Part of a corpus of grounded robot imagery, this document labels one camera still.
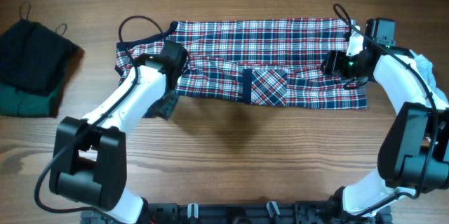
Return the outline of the red blue plaid garment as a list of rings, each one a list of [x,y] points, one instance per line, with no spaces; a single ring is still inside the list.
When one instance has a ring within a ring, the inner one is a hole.
[[[364,88],[322,73],[330,51],[345,51],[349,27],[336,18],[222,22],[174,21],[163,34],[116,45],[115,70],[130,72],[128,56],[158,54],[165,41],[187,50],[178,95],[247,105],[354,110],[367,107]]]

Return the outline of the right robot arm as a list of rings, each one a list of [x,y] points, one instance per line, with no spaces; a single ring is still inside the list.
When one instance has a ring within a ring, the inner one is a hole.
[[[366,220],[400,199],[448,189],[448,104],[420,74],[412,51],[394,46],[365,47],[352,55],[331,51],[321,69],[378,83],[396,112],[376,168],[339,188],[324,205],[324,218]]]

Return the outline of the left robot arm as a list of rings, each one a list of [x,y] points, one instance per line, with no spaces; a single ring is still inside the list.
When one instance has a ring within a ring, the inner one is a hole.
[[[126,139],[147,110],[166,118],[188,55],[142,54],[126,80],[81,119],[65,117],[56,129],[53,158],[43,174],[49,190],[116,223],[142,223],[147,201],[126,186]]]

